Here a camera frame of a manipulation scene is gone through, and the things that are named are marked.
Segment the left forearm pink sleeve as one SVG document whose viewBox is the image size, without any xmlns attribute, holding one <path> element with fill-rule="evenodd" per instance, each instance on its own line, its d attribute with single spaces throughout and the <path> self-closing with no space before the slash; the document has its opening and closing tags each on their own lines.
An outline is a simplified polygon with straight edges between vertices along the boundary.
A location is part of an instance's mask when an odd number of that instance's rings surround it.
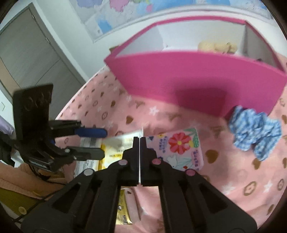
<svg viewBox="0 0 287 233">
<path fill-rule="evenodd" d="M 48 194 L 62 189 L 67 180 L 65 178 L 55 178 L 48 182 L 36 176 L 27 164 L 19 167 L 1 163 L 1 188 L 13 191 L 28 197 L 39 199 Z"/>
</svg>

